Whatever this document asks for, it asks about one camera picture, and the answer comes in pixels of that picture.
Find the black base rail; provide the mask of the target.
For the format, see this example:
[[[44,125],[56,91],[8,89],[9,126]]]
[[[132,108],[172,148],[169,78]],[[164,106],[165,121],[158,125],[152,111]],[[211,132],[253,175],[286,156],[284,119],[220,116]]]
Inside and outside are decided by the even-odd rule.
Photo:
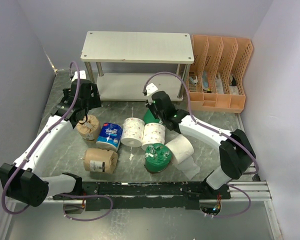
[[[198,210],[200,201],[217,202],[217,196],[229,200],[230,190],[222,185],[214,190],[201,181],[166,182],[92,182],[84,181],[86,195],[108,196],[114,209],[184,208]]]

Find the dotted toilet roll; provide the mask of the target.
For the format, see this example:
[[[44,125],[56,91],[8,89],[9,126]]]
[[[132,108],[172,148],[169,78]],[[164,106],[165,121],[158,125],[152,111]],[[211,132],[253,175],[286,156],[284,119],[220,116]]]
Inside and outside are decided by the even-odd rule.
[[[136,117],[126,118],[123,123],[121,143],[128,147],[142,146],[145,122]]]
[[[160,123],[148,123],[144,126],[141,148],[145,151],[149,145],[165,144],[166,128]]]

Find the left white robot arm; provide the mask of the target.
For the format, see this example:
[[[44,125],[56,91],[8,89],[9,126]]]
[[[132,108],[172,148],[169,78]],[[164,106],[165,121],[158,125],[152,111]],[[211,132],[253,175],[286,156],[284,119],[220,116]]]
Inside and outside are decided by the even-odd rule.
[[[101,100],[95,83],[75,79],[63,89],[63,98],[33,143],[12,164],[0,167],[1,205],[5,210],[7,197],[37,207],[50,196],[66,194],[76,200],[83,195],[81,177],[72,173],[42,177],[42,172],[58,142],[88,117],[89,110],[99,107]]]

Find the plain white unrolled toilet roll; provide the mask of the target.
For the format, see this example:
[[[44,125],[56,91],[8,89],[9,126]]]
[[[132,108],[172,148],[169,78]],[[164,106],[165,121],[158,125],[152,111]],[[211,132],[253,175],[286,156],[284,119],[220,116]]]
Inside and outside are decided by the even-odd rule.
[[[172,164],[191,180],[200,172],[200,167],[194,162],[194,148],[190,141],[179,134],[165,145],[172,153]]]

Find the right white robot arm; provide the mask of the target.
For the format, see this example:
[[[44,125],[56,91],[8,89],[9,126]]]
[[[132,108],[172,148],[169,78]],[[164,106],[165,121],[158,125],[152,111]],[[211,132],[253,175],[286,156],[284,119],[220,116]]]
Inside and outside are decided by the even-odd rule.
[[[196,138],[219,150],[220,166],[206,177],[202,186],[206,198],[213,199],[220,187],[239,179],[256,159],[241,129],[228,131],[199,120],[190,110],[177,109],[165,91],[144,90],[143,94],[147,97],[146,107],[170,131]]]

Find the green roll brown top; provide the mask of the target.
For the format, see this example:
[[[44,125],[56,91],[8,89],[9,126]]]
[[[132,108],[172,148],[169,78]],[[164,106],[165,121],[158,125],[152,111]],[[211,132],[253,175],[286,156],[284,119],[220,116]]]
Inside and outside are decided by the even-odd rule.
[[[143,121],[146,125],[150,123],[160,123],[160,119],[155,118],[149,109],[146,111]]]

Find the brown paper roll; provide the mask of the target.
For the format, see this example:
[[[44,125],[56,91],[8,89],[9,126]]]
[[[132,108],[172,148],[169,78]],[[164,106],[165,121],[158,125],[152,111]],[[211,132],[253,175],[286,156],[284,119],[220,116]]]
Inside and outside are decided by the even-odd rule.
[[[77,123],[76,129],[85,141],[95,142],[100,135],[101,125],[96,116],[88,115]]]
[[[118,154],[113,150],[88,148],[83,157],[87,172],[112,174],[118,162]]]

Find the orange plastic file organizer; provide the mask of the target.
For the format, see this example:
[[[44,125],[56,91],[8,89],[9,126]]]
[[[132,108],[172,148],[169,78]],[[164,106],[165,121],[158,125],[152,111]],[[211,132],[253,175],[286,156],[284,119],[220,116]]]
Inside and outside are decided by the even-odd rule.
[[[186,82],[194,111],[240,114],[243,78],[253,53],[249,38],[193,35],[194,62]]]

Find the white two-tier shelf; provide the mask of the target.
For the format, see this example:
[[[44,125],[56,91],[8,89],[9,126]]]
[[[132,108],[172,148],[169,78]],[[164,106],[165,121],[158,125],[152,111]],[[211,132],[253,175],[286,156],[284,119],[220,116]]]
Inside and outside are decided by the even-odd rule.
[[[88,31],[80,58],[103,101],[145,101],[144,85],[151,79],[174,102],[183,100],[182,83],[195,59],[188,33],[122,31]],[[182,79],[169,74],[105,73],[104,63],[175,64]]]

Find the blue Tempo tissue pack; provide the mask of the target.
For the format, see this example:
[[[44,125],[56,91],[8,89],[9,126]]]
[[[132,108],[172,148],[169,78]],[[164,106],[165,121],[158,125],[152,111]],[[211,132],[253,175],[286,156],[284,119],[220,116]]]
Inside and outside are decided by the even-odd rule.
[[[115,123],[105,122],[96,140],[96,147],[117,152],[121,143],[123,129]]]

